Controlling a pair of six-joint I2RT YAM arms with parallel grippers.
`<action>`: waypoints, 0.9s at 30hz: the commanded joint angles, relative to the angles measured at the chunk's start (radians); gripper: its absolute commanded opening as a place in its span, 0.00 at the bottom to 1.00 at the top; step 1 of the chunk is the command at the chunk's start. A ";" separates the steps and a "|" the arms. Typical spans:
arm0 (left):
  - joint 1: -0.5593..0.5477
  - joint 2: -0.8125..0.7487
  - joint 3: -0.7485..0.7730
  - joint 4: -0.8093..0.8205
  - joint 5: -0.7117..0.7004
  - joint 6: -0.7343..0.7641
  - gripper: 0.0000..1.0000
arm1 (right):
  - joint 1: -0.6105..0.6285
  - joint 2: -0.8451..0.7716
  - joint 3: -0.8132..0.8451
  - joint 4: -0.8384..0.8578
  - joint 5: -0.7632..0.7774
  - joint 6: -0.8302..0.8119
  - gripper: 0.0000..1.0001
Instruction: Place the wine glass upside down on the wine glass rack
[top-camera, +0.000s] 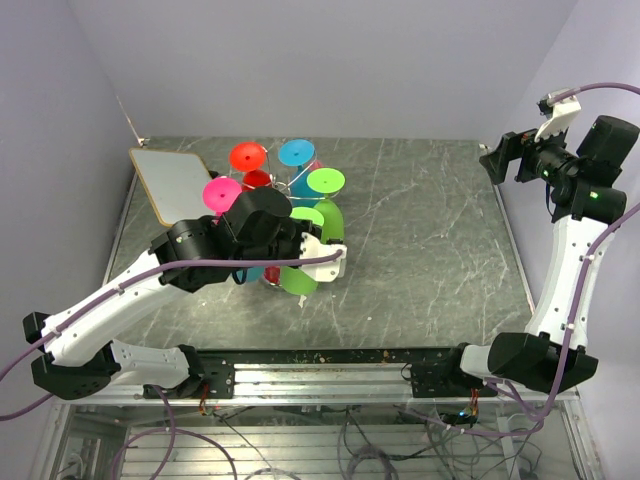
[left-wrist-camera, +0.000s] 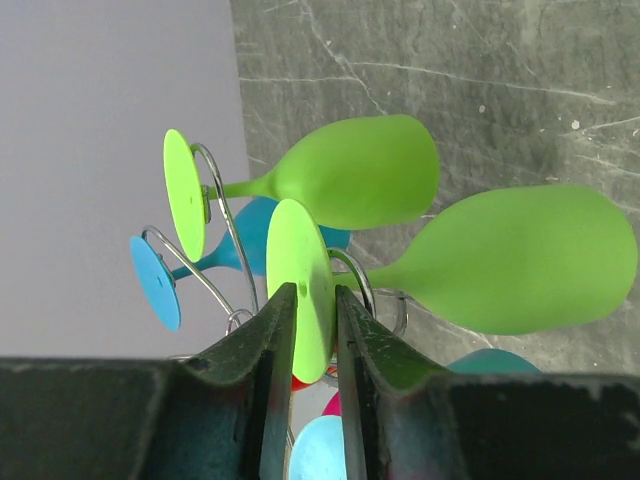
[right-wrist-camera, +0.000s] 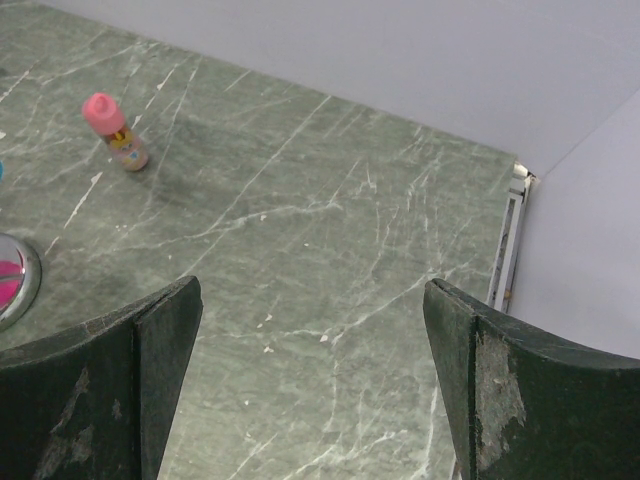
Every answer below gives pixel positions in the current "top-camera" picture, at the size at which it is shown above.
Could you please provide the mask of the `green wine glass back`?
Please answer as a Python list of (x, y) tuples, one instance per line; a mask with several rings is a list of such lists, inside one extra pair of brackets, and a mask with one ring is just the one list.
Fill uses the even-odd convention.
[[(311, 207), (294, 207), (291, 217), (296, 220), (309, 220), (314, 225), (322, 227), (324, 225), (324, 216), (315, 208)], [(313, 293), (318, 286), (318, 282), (302, 271), (301, 268), (281, 267), (280, 268), (280, 287), (292, 295), (309, 295)]]

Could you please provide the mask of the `green wine glass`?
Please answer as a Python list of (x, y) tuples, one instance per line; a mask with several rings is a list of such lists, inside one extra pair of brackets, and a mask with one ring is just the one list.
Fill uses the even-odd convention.
[[(324, 225), (324, 216), (315, 208), (311, 207), (294, 207), (291, 217), (296, 220), (309, 220), (314, 225), (322, 227)], [(292, 295), (309, 295), (313, 293), (318, 286), (318, 282), (302, 271), (301, 268), (281, 267), (280, 268), (280, 287)]]
[(345, 186), (344, 174), (334, 168), (322, 167), (312, 171), (307, 177), (307, 185), (320, 195), (320, 200), (314, 208), (324, 217), (321, 241), (328, 243), (343, 243), (345, 239), (344, 217), (332, 199)]

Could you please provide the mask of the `blue wine glass back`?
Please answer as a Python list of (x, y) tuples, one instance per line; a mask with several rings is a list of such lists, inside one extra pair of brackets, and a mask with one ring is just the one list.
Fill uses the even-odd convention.
[(232, 279), (237, 285), (244, 285), (259, 280), (265, 272), (264, 267), (245, 267), (232, 273)]

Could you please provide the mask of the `blue wine glass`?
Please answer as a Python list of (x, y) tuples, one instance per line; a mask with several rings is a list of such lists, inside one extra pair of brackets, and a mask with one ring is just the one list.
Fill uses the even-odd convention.
[(316, 160), (316, 149), (307, 139), (292, 139), (285, 142), (278, 151), (278, 160), (286, 167), (294, 168), (286, 188), (295, 201), (315, 201), (320, 194), (313, 190), (307, 179)]
[(232, 273), (232, 279), (237, 285), (244, 285), (259, 280), (265, 272), (264, 267), (245, 267)]

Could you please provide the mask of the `green wine glass front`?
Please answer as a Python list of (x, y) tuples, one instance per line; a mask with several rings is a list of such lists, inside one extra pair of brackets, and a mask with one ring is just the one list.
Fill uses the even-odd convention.
[(322, 167), (312, 171), (307, 177), (307, 185), (320, 195), (320, 200), (314, 208), (324, 217), (321, 241), (328, 243), (343, 243), (345, 239), (344, 217), (332, 199), (345, 186), (344, 174), (334, 168)]

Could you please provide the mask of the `magenta wine glass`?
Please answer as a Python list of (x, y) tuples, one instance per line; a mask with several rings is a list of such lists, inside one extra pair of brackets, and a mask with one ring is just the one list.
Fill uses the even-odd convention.
[(224, 214), (242, 193), (241, 185), (230, 177), (218, 176), (209, 181), (202, 191), (202, 200), (216, 215)]

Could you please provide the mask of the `blue wine glass front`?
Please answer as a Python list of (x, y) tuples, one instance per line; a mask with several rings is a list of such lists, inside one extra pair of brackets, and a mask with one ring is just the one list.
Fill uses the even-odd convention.
[(313, 190), (307, 179), (316, 160), (316, 149), (307, 139), (292, 139), (285, 142), (278, 151), (278, 160), (286, 167), (294, 168), (286, 188), (295, 201), (315, 201), (320, 194)]

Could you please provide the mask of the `red wine glass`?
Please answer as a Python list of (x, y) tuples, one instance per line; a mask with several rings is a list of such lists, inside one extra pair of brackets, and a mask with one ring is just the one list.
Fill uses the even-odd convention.
[(241, 142), (231, 149), (229, 163), (234, 170), (243, 174), (243, 191), (272, 186), (271, 175), (263, 169), (267, 160), (267, 150), (257, 142)]

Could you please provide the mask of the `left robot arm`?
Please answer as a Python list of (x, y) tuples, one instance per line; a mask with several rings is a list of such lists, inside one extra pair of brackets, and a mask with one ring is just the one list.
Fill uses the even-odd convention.
[(31, 363), (34, 384), (64, 400), (116, 384), (156, 387), (177, 398), (196, 395), (212, 375), (196, 348), (140, 347), (118, 335), (205, 286), (242, 282), (251, 268), (307, 264), (308, 243), (322, 229), (293, 218), (292, 211), (273, 188), (243, 192), (224, 213), (176, 222), (120, 275), (76, 305), (25, 317), (26, 340), (41, 352)]

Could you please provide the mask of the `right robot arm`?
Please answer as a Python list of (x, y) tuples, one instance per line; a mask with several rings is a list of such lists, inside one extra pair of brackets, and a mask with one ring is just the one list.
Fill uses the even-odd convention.
[(455, 396), (491, 378), (542, 393), (563, 392), (593, 377), (598, 366), (586, 347), (591, 295), (608, 247), (601, 236), (625, 212), (627, 196), (613, 184), (639, 129), (600, 115), (576, 153), (566, 150), (564, 133), (547, 139), (536, 134), (506, 133), (479, 162), (495, 185), (505, 180), (513, 160), (520, 163), (517, 181), (545, 182), (546, 201), (554, 207), (545, 285), (523, 331), (502, 332), (488, 346), (458, 346), (457, 362), (440, 373), (442, 387)]

